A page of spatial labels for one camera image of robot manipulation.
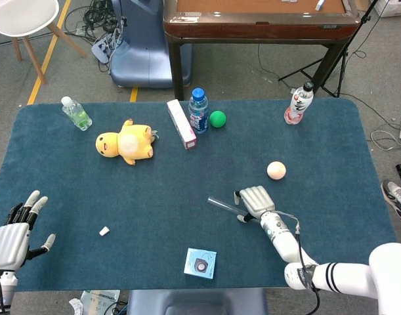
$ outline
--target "shoe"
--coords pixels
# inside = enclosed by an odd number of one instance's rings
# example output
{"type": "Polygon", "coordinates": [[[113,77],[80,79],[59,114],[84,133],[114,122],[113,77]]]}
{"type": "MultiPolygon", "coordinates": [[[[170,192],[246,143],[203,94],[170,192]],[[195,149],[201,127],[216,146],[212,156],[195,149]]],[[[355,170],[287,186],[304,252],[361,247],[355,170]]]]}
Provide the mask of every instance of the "shoe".
{"type": "Polygon", "coordinates": [[[381,190],[385,201],[393,207],[401,219],[401,187],[387,179],[381,183],[381,190]]]}

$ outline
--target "wooden chair leg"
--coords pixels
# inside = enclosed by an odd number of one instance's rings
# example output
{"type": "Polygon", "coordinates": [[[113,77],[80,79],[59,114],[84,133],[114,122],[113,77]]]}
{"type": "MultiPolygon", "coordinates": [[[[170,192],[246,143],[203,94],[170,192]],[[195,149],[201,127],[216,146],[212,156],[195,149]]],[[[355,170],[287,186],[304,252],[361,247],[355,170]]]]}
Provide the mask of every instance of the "wooden chair leg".
{"type": "Polygon", "coordinates": [[[30,38],[28,38],[28,36],[24,36],[24,43],[25,43],[25,47],[27,48],[28,54],[31,57],[34,68],[35,68],[35,70],[37,70],[37,73],[38,73],[38,76],[40,77],[41,82],[45,83],[46,81],[45,81],[44,73],[41,70],[40,63],[38,62],[37,56],[35,55],[34,48],[32,48],[30,38]]]}
{"type": "Polygon", "coordinates": [[[50,23],[48,26],[49,30],[55,34],[57,37],[61,37],[69,46],[71,46],[73,49],[75,49],[82,57],[86,57],[87,53],[83,51],[81,47],[76,45],[60,28],[57,27],[56,24],[50,23]]]}
{"type": "Polygon", "coordinates": [[[21,51],[19,50],[18,39],[16,37],[11,37],[11,41],[12,41],[12,46],[14,47],[15,50],[16,59],[18,59],[18,61],[21,61],[22,56],[21,56],[21,51]]]}

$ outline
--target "white bottle cap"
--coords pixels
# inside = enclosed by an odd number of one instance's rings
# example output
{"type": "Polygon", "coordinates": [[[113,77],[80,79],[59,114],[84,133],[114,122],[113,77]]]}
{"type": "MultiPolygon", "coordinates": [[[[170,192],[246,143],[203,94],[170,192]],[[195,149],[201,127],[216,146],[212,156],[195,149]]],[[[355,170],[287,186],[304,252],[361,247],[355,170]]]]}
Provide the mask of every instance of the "white bottle cap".
{"type": "Polygon", "coordinates": [[[74,104],[73,100],[68,96],[62,97],[61,102],[65,107],[70,107],[74,104]]]}
{"type": "Polygon", "coordinates": [[[104,235],[106,235],[108,232],[110,231],[110,229],[108,228],[108,227],[104,227],[104,228],[102,228],[102,230],[100,231],[100,235],[101,236],[104,236],[104,235]]]}

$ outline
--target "stuffed animal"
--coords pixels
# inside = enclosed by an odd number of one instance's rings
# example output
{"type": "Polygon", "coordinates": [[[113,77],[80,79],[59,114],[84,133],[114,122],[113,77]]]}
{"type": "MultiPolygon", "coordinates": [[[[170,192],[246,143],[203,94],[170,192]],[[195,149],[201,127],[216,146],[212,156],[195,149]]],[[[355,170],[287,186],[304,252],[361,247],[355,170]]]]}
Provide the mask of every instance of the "stuffed animal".
{"type": "Polygon", "coordinates": [[[119,133],[102,133],[96,138],[97,151],[107,158],[121,155],[126,163],[136,165],[137,159],[148,159],[154,155],[151,143],[156,131],[146,125],[133,125],[133,120],[124,122],[119,133]]]}

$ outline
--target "gray carpet floor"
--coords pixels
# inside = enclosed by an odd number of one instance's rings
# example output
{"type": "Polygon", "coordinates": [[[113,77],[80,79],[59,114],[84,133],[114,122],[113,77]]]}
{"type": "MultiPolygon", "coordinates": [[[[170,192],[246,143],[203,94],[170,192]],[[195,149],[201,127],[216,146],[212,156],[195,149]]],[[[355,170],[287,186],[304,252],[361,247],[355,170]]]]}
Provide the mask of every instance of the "gray carpet floor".
{"type": "MultiPolygon", "coordinates": [[[[69,11],[85,5],[88,1],[72,2],[69,11]]],[[[376,13],[356,36],[351,46],[353,51],[364,40],[377,20],[376,13]]],[[[68,20],[68,28],[74,29],[81,17],[79,13],[68,20]]],[[[7,38],[0,35],[0,42],[7,38]]],[[[51,36],[32,41],[38,58],[42,62],[49,46],[51,36]]],[[[89,54],[91,47],[84,41],[73,38],[89,54]]],[[[20,44],[23,61],[18,63],[10,45],[0,47],[0,166],[5,154],[12,123],[17,111],[25,106],[36,79],[25,47],[20,44]]],[[[387,121],[401,121],[401,16],[382,18],[370,37],[361,47],[366,58],[352,56],[342,91],[367,102],[387,121]]],[[[287,74],[297,68],[320,58],[325,49],[317,46],[262,45],[260,56],[263,66],[278,75],[287,74]]],[[[131,90],[116,87],[107,73],[100,73],[95,58],[81,58],[67,44],[58,41],[48,70],[48,83],[42,85],[35,103],[59,102],[70,95],[80,102],[128,101],[131,90]]],[[[293,87],[302,85],[305,78],[301,74],[288,78],[293,87]]],[[[327,87],[336,86],[335,75],[327,87]]],[[[191,86],[201,85],[211,99],[289,99],[290,91],[271,73],[260,69],[257,60],[257,45],[196,45],[194,47],[194,77],[191,86]]],[[[320,91],[316,97],[325,97],[320,91]]],[[[167,101],[173,98],[171,89],[140,89],[138,101],[167,101]]],[[[355,100],[359,108],[367,137],[372,130],[381,128],[398,133],[382,126],[384,121],[372,110],[355,100]]],[[[399,182],[395,165],[401,163],[401,149],[381,151],[373,143],[368,147],[377,169],[379,180],[392,179],[399,182]]],[[[401,242],[401,220],[390,209],[391,221],[395,227],[398,241],[401,242]]],[[[14,298],[12,314],[73,314],[68,301],[80,297],[81,292],[37,292],[17,293],[14,298]]],[[[122,292],[126,299],[128,292],[122,292]]],[[[377,314],[377,302],[371,299],[321,293],[322,304],[319,314],[377,314]]],[[[306,314],[314,307],[314,296],[309,292],[298,292],[288,288],[269,289],[269,314],[306,314]]]]}

